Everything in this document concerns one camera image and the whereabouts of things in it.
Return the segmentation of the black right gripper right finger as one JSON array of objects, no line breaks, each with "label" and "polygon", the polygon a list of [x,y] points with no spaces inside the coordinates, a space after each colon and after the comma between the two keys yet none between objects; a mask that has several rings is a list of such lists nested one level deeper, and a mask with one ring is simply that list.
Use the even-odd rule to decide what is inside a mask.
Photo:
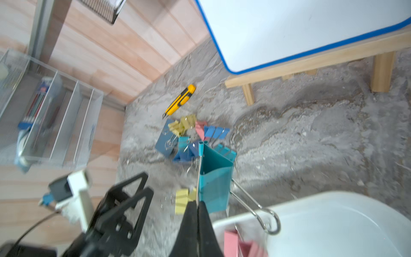
[{"label": "black right gripper right finger", "polygon": [[206,204],[203,201],[198,205],[198,256],[223,257]]}]

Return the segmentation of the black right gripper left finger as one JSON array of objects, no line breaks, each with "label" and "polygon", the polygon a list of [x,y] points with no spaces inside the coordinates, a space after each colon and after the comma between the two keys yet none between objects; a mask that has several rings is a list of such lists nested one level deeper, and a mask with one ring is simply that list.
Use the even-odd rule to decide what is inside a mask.
[{"label": "black right gripper left finger", "polygon": [[195,201],[187,204],[182,223],[169,257],[198,257],[198,206]]}]

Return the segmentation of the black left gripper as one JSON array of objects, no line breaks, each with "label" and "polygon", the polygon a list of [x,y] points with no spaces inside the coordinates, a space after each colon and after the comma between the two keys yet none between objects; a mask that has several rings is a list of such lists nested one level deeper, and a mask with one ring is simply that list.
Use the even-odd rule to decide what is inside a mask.
[{"label": "black left gripper", "polygon": [[129,257],[138,246],[154,191],[148,174],[139,173],[111,187],[98,204],[87,232],[81,233],[64,257]]}]

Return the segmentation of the teal binder clip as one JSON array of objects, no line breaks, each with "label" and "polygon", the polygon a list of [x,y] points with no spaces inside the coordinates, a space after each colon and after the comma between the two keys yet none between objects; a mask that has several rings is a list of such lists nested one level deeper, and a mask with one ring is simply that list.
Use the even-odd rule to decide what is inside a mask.
[{"label": "teal binder clip", "polygon": [[[278,215],[263,207],[237,181],[233,179],[235,161],[230,162],[219,155],[208,141],[199,141],[199,166],[197,182],[197,201],[203,201],[209,213],[221,212],[227,209],[230,197],[234,197],[259,222],[263,231],[268,235],[277,235],[281,231]],[[272,216],[275,226],[266,224],[260,215],[246,201],[231,191],[237,187],[261,212]]]},{"label": "teal binder clip", "polygon": [[214,150],[230,162],[234,162],[237,157],[237,152],[220,143],[216,147],[214,147]]}]

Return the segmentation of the white plastic storage box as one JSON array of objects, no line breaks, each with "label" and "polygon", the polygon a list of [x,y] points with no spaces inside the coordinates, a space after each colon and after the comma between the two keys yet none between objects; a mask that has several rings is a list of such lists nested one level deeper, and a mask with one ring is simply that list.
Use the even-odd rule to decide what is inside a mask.
[{"label": "white plastic storage box", "polygon": [[270,257],[408,257],[411,222],[388,205],[361,194],[332,191],[272,206],[280,233],[265,233],[251,213],[213,224],[219,245],[238,228],[244,240]]}]

